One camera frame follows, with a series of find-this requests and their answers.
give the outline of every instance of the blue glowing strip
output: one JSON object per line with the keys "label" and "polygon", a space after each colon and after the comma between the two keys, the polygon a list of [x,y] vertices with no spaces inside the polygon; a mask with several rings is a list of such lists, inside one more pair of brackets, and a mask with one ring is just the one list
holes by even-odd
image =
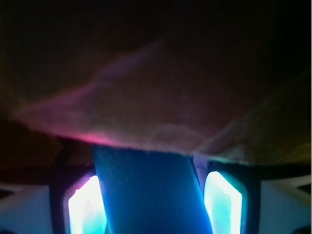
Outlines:
{"label": "blue glowing strip", "polygon": [[98,177],[91,177],[68,200],[71,234],[102,234],[107,226]]}
{"label": "blue glowing strip", "polygon": [[240,234],[242,194],[219,172],[208,174],[204,199],[214,233]]}

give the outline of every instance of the cyan glowing panel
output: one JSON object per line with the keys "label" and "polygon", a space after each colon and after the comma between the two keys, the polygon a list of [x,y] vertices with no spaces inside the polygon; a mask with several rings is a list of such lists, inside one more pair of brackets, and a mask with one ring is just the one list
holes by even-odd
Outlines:
{"label": "cyan glowing panel", "polygon": [[68,200],[71,234],[103,234],[107,219],[95,175]]}
{"label": "cyan glowing panel", "polygon": [[242,194],[219,172],[210,172],[204,197],[213,232],[240,234]]}

